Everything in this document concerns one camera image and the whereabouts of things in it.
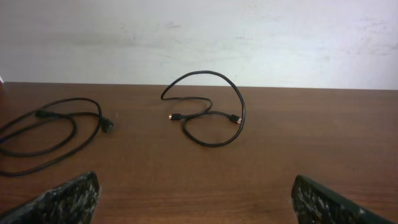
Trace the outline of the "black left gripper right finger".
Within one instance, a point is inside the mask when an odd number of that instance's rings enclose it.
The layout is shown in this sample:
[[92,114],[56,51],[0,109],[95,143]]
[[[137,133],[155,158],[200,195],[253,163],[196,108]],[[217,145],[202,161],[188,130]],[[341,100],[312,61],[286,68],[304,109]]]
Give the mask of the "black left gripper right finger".
[[304,175],[296,176],[290,198],[299,224],[393,224]]

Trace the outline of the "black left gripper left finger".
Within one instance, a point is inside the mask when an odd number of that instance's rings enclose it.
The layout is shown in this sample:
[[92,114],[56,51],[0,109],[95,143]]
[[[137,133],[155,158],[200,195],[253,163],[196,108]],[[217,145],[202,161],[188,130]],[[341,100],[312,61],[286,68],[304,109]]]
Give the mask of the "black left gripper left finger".
[[1,224],[90,223],[101,188],[90,171],[1,214]]

